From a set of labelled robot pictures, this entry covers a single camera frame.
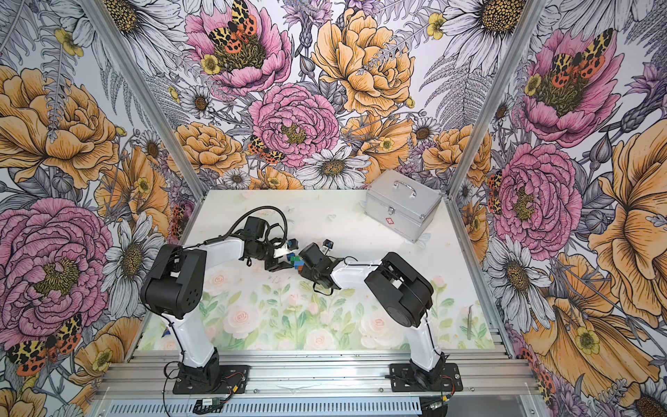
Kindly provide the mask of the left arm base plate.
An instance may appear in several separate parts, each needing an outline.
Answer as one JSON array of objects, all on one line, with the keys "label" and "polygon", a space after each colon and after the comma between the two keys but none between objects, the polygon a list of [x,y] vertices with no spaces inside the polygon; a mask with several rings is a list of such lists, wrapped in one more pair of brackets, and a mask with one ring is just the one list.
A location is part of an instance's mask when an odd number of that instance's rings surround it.
[{"label": "left arm base plate", "polygon": [[244,394],[250,366],[220,365],[191,368],[179,367],[171,392],[173,394]]}]

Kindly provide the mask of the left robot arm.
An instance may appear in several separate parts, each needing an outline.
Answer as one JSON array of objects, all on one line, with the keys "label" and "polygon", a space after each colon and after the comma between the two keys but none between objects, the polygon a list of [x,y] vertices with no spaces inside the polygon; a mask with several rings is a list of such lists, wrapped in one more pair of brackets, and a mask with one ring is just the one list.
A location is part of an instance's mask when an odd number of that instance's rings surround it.
[{"label": "left robot arm", "polygon": [[180,351],[174,394],[221,394],[228,389],[234,370],[220,364],[217,348],[207,335],[201,317],[206,271],[224,262],[263,262],[265,269],[289,269],[288,254],[298,248],[287,235],[271,238],[272,229],[259,217],[245,215],[245,225],[235,223],[221,236],[190,247],[166,243],[150,267],[140,290],[144,307],[166,321]]}]

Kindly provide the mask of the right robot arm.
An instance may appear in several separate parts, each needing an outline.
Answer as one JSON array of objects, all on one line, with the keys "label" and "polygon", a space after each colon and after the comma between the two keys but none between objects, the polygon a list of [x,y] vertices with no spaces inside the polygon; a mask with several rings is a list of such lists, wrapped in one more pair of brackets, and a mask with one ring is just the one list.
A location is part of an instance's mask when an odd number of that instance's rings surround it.
[{"label": "right robot arm", "polygon": [[437,346],[431,326],[434,287],[412,265],[395,252],[380,260],[360,262],[354,257],[335,258],[316,243],[300,251],[301,277],[330,292],[366,287],[382,309],[406,329],[410,347],[408,365],[392,365],[388,378],[397,382],[394,392],[414,387],[418,391],[444,391],[447,355]]}]

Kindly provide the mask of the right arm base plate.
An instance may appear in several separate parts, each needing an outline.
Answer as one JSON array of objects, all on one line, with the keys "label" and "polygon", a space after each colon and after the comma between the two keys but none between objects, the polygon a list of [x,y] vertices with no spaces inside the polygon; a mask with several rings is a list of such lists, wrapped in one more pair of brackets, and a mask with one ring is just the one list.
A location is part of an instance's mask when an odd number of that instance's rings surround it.
[{"label": "right arm base plate", "polygon": [[424,371],[413,363],[395,363],[389,366],[391,389],[395,393],[443,392],[456,394],[464,390],[457,364],[444,363],[440,368]]}]

